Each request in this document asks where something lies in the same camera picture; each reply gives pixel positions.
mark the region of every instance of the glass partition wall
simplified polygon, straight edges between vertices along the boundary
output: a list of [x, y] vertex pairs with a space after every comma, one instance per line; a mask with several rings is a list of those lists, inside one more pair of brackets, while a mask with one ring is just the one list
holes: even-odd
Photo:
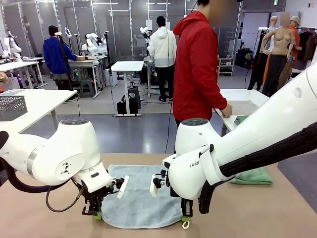
[[[147, 20], [152, 20], [155, 32], [156, 18], [164, 16], [172, 30], [184, 15], [196, 10], [195, 3], [196, 0], [3, 0], [2, 12], [6, 30], [17, 36], [23, 56], [42, 54], [43, 42], [49, 38], [48, 27], [56, 25], [67, 44], [65, 27], [68, 26], [75, 54], [78, 54], [78, 45], [81, 48], [86, 43], [85, 34], [97, 33], [101, 37], [108, 32], [110, 60], [114, 63], [143, 60], [147, 55], [146, 42], [140, 32]], [[237, 3], [223, 25], [215, 28], [219, 55], [233, 53], [240, 9]]]

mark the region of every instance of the gray plastic basket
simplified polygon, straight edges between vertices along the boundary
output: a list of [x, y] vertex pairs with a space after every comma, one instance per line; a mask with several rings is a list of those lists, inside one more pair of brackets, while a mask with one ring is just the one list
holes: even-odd
[[0, 96], [0, 121], [11, 121], [27, 112], [24, 96]]

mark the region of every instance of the light blue cloth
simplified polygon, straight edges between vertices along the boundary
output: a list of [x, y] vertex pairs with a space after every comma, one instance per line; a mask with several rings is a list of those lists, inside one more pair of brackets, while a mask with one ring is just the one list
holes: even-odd
[[121, 199], [116, 194], [104, 198], [102, 218], [109, 225], [122, 229], [153, 229], [172, 225], [182, 218], [181, 199], [170, 196], [170, 188], [162, 186], [158, 196], [150, 194], [153, 174], [163, 166], [110, 165], [115, 178], [130, 176]]

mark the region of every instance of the green clip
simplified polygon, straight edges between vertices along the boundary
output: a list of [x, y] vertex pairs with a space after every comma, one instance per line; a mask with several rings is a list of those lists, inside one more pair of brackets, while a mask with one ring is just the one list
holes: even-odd
[[182, 217], [182, 222], [189, 222], [190, 221], [190, 217]]
[[99, 212], [96, 216], [94, 216], [95, 220], [101, 220], [101, 212]]

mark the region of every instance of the stool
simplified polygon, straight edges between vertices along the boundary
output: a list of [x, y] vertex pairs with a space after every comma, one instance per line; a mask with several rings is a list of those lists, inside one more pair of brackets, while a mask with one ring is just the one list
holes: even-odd
[[137, 104], [138, 104], [138, 109], [141, 108], [141, 100], [140, 100], [140, 93], [139, 93], [139, 87], [138, 86], [134, 86], [133, 88], [130, 88], [130, 86], [128, 86], [128, 93], [133, 93], [135, 95], [135, 99], [137, 100]]
[[[84, 93], [84, 85], [88, 85], [89, 92]], [[86, 95], [89, 95], [90, 97], [93, 97], [95, 95], [93, 90], [93, 85], [90, 80], [79, 80], [79, 88], [80, 88], [80, 98], [83, 98]]]

